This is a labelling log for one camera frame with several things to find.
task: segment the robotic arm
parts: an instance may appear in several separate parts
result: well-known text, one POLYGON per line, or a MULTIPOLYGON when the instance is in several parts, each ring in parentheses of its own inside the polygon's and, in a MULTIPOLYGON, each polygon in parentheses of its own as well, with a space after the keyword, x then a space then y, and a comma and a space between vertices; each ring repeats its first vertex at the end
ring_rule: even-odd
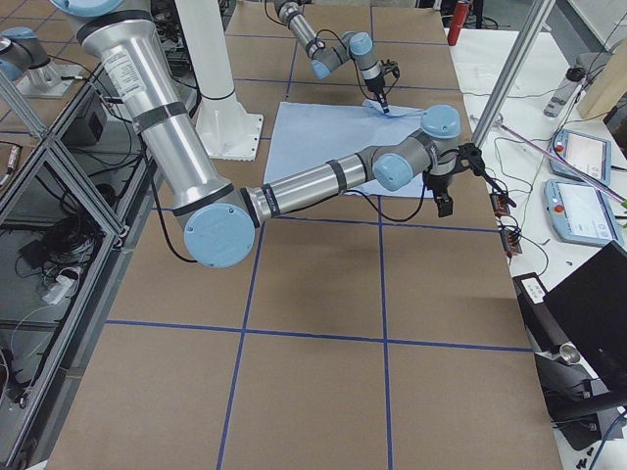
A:
POLYGON ((458 112, 438 105, 397 145, 368 147, 259 188, 235 191, 217 173, 172 87, 148 0, 52 1, 69 15, 83 49, 102 61, 174 195, 173 213, 186 247, 202 264, 236 264, 252 250, 255 229, 264 221, 371 179, 394 191, 423 173, 439 177, 439 188, 446 192, 449 174, 468 168, 458 165, 458 112))
POLYGON ((376 58, 372 39, 367 32, 347 31, 338 37, 340 44, 337 47, 327 47, 305 19, 295 0, 273 1, 276 15, 292 31, 312 60, 313 73, 317 78, 326 78, 340 66, 354 60, 368 91, 384 113, 390 112, 385 96, 385 75, 391 73, 399 78, 401 72, 395 62, 382 63, 376 58))

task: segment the power strip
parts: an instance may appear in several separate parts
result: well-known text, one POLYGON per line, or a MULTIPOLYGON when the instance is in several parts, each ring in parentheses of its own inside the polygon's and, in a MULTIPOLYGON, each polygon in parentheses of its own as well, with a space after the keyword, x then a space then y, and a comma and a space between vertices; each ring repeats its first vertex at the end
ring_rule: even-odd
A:
POLYGON ((55 278, 55 282, 41 296, 41 300, 49 306, 58 304, 70 291, 74 283, 78 282, 79 266, 65 267, 55 278))

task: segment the red fire extinguisher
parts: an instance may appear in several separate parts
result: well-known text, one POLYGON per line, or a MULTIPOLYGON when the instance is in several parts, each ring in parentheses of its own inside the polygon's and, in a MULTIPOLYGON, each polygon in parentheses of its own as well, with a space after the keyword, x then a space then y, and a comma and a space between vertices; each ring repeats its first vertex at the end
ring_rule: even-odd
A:
POLYGON ((447 36, 450 46, 455 46, 458 43, 459 32, 463 28, 463 24, 466 21, 469 10, 470 2, 468 0, 459 0, 456 4, 455 11, 453 12, 453 19, 451 20, 451 25, 449 26, 449 35, 447 36))

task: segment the light blue robot joint cap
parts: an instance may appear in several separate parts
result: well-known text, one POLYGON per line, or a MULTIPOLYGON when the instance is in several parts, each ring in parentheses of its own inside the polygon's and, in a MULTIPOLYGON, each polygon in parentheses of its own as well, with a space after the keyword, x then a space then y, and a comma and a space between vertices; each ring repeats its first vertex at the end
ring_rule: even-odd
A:
POLYGON ((410 163, 398 154, 383 154, 372 166, 372 172, 388 191, 398 191, 413 178, 410 163))
POLYGON ((16 81, 22 76, 22 71, 10 62, 0 61, 0 71, 2 71, 11 81, 16 81))
POLYGON ((255 225, 243 209, 215 203, 189 217, 184 239, 190 255, 199 263, 209 267, 230 267, 253 249, 255 225))
POLYGON ((122 0, 50 0, 59 10, 76 17, 100 17, 111 13, 122 0))
POLYGON ((363 56, 372 50, 372 39, 367 32, 358 32, 349 41, 351 52, 356 56, 363 56))
POLYGON ((315 77, 319 79, 327 78, 331 74, 329 67, 316 59, 312 60, 312 70, 315 77))
POLYGON ((36 39, 37 35, 26 26, 10 27, 2 31, 2 35, 9 39, 36 39))
POLYGON ((436 139, 453 139, 461 133, 458 110, 449 105, 435 105, 425 110, 420 127, 436 139))

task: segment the wooden block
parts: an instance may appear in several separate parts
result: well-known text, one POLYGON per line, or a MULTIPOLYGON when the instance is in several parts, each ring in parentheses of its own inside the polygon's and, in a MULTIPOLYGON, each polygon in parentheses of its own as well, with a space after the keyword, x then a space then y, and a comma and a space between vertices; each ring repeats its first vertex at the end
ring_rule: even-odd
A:
POLYGON ((625 93, 627 93, 627 46, 623 45, 618 48, 581 100, 579 114, 583 119, 603 118, 625 93))

